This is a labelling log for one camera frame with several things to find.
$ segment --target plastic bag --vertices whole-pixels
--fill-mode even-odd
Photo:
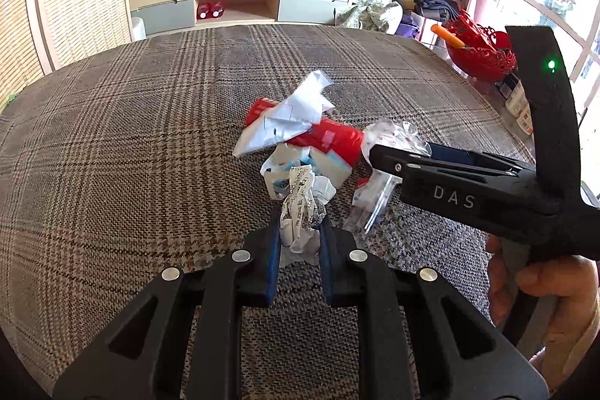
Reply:
[[[390,119],[381,119],[367,126],[363,133],[361,150],[369,164],[369,152],[376,144],[431,157],[429,143],[419,136],[415,125],[408,121],[396,124]],[[398,183],[402,183],[402,178],[374,169],[368,182],[356,189],[352,200],[354,208],[346,219],[344,229],[354,234],[359,247],[366,246],[368,234],[381,219]]]

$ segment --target table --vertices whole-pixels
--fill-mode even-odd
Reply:
[[[44,389],[157,272],[206,267],[266,225],[269,150],[235,159],[233,146],[252,102],[282,100],[314,69],[335,81],[336,120],[409,120],[433,142],[529,158],[444,61],[381,33],[190,31],[47,75],[0,118],[0,325]],[[361,162],[328,205],[334,225],[369,171]],[[368,246],[404,270],[437,268],[487,313],[483,243],[396,195]],[[317,267],[283,268],[271,309],[244,310],[242,327],[247,398],[357,398],[356,311],[326,306]]]

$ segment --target red decorative basket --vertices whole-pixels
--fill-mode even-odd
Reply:
[[[493,83],[502,80],[517,65],[508,35],[475,24],[466,11],[461,11],[458,19],[444,27],[467,45],[467,48],[446,45],[454,64],[467,75]]]

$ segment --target metal screw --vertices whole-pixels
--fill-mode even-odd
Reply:
[[[248,261],[250,259],[250,252],[245,249],[238,249],[234,251],[231,255],[233,261],[237,261],[238,263],[243,263],[244,261]]]
[[[365,261],[368,258],[367,253],[365,253],[362,249],[355,249],[354,251],[350,251],[350,259],[352,261]]]
[[[175,267],[165,268],[163,273],[160,274],[163,277],[163,280],[167,280],[167,282],[172,282],[179,278],[179,270]]]
[[[423,268],[419,271],[419,276],[426,282],[434,282],[437,280],[437,271],[432,268]]]

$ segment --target red bottle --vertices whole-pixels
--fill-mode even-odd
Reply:
[[[220,18],[221,16],[223,16],[224,12],[225,12],[225,8],[223,7],[223,5],[220,2],[214,3],[212,5],[211,15],[213,18]]]
[[[212,16],[212,6],[208,3],[198,4],[198,9],[196,10],[196,19],[206,19]]]

